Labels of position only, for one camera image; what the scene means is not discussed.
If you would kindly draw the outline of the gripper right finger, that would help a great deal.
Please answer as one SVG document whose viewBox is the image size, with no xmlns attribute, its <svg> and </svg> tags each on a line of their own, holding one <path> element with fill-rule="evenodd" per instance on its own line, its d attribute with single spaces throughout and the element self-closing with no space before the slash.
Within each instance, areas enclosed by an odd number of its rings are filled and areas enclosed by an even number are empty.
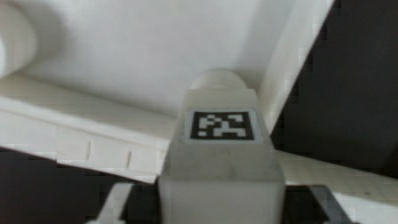
<svg viewBox="0 0 398 224">
<path fill-rule="evenodd" d="M 329 187 L 325 185 L 311 185 L 309 191 L 325 214 L 322 224 L 357 224 L 348 217 Z"/>
</svg>

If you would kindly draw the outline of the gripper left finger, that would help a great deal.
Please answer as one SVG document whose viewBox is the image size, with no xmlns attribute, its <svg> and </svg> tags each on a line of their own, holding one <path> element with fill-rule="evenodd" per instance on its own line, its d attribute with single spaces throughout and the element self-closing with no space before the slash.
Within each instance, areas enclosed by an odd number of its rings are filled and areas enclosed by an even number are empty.
<svg viewBox="0 0 398 224">
<path fill-rule="evenodd" d="M 85 224 L 126 224 L 126 221 L 121 219 L 121 215 L 124 211 L 131 187 L 131 183 L 114 184 L 98 217 Z"/>
</svg>

